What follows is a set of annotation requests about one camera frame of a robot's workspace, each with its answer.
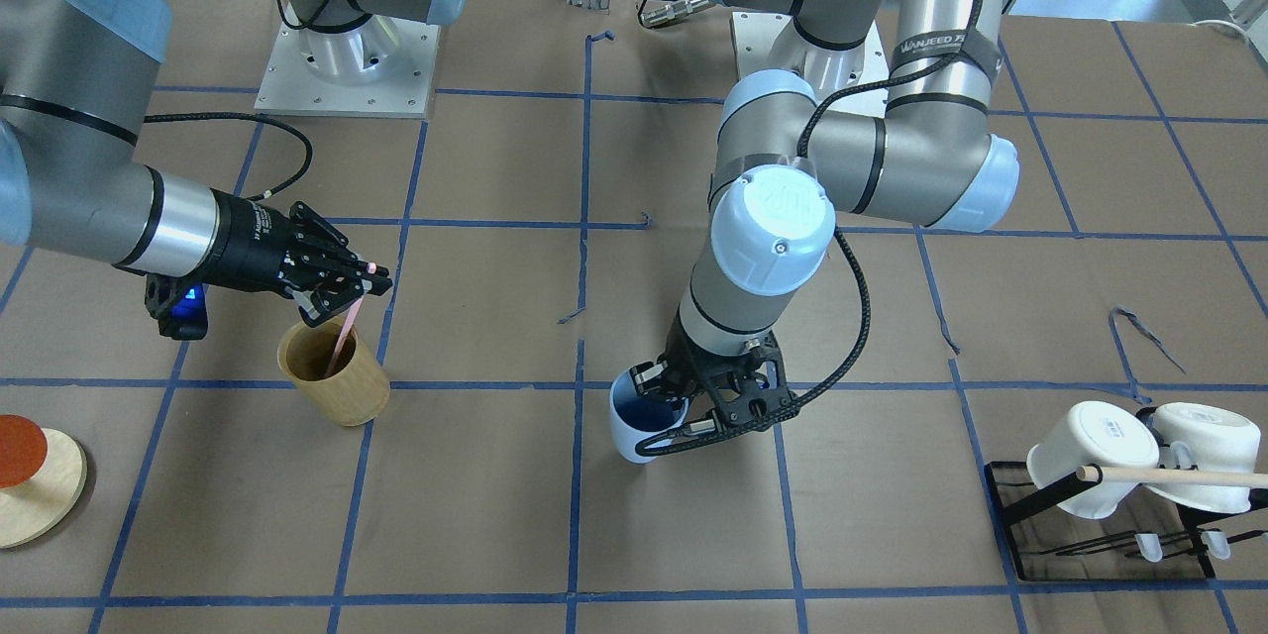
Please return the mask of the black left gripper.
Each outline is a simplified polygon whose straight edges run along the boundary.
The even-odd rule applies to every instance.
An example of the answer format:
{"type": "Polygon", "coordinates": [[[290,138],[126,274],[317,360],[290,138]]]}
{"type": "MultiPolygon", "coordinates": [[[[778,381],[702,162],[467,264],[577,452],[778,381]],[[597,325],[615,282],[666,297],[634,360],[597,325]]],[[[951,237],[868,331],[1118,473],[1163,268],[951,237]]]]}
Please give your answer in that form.
{"type": "Polygon", "coordinates": [[[713,402],[715,418],[696,418],[650,436],[649,456],[708,446],[730,430],[761,431],[798,416],[773,332],[742,347],[738,356],[720,356],[694,344],[683,325],[675,322],[661,361],[634,365],[631,382],[637,396],[661,396],[661,402],[689,402],[702,393],[713,402]]]}

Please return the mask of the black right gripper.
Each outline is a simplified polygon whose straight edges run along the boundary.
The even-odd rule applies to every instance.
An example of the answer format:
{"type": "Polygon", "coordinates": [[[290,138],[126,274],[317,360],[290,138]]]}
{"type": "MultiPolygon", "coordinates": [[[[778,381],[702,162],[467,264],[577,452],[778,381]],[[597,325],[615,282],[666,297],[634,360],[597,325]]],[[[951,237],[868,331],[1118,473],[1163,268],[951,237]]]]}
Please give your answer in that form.
{"type": "Polygon", "coordinates": [[[212,195],[218,227],[203,262],[208,285],[297,295],[301,318],[313,328],[363,295],[384,295],[393,287],[388,268],[353,257],[346,236],[304,202],[294,202],[285,217],[231,193],[212,195]]]}

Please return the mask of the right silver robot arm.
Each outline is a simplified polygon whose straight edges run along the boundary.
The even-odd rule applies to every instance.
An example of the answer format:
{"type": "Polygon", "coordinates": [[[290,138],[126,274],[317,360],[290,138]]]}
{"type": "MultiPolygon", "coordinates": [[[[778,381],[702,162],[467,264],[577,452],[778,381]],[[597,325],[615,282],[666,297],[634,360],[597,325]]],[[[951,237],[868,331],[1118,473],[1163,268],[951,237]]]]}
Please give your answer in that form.
{"type": "MultiPolygon", "coordinates": [[[[355,79],[393,66],[385,19],[450,25],[467,0],[290,0],[321,39],[372,32],[355,79]]],[[[164,0],[3,0],[3,241],[145,276],[175,340],[207,333],[205,287],[273,292],[311,327],[392,287],[304,202],[288,213],[133,158],[164,63],[164,0]]]]}

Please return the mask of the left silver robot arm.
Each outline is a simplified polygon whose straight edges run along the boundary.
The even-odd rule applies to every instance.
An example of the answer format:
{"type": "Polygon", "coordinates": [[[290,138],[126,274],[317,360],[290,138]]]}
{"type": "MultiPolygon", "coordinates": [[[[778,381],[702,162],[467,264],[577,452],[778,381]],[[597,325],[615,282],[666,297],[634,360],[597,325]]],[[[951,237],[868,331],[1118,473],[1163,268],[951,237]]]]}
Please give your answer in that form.
{"type": "Polygon", "coordinates": [[[853,366],[871,303],[842,210],[980,233],[1019,183],[1014,145],[987,120],[1003,0],[709,1],[790,24],[724,103],[709,231],[664,350],[611,385],[614,444],[635,464],[796,417],[853,366]],[[798,394],[773,328],[831,243],[856,278],[860,331],[798,394]]]}

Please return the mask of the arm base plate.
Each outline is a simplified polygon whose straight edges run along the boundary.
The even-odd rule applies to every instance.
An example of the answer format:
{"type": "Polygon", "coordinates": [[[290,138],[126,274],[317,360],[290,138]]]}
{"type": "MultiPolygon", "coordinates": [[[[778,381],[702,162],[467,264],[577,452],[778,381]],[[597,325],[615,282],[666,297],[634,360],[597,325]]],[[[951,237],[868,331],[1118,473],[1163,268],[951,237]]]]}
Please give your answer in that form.
{"type": "Polygon", "coordinates": [[[372,16],[341,34],[281,28],[255,109],[269,115],[425,119],[440,27],[372,16]]]}
{"type": "Polygon", "coordinates": [[[792,16],[784,14],[733,11],[732,36],[739,79],[758,70],[786,68],[810,84],[817,101],[838,89],[880,82],[891,74],[875,24],[861,44],[847,51],[812,44],[792,27],[792,16]]]}

